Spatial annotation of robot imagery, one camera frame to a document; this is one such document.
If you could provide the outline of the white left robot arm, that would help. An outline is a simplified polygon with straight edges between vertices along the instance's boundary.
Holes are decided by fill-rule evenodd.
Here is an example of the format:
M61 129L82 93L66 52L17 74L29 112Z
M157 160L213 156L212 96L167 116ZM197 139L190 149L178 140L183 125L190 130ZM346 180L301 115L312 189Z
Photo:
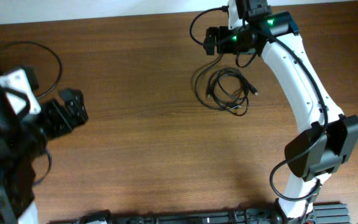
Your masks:
M80 90L59 92L64 105L52 99L30 114L29 97L0 86L0 223L17 223L34 202L32 162L47 153L48 141L85 124L88 115Z

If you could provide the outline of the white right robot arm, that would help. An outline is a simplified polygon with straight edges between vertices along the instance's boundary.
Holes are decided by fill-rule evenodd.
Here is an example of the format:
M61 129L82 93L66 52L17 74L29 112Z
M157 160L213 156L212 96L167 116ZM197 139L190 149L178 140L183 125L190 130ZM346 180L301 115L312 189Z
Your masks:
M346 116L310 63L299 28L287 11L267 1L229 1L226 26L210 27L208 55L261 57L276 76L295 116L298 136L285 147L290 177L271 210L250 209L248 223L348 223L341 203L318 205L323 184L346 163L358 140L358 117Z

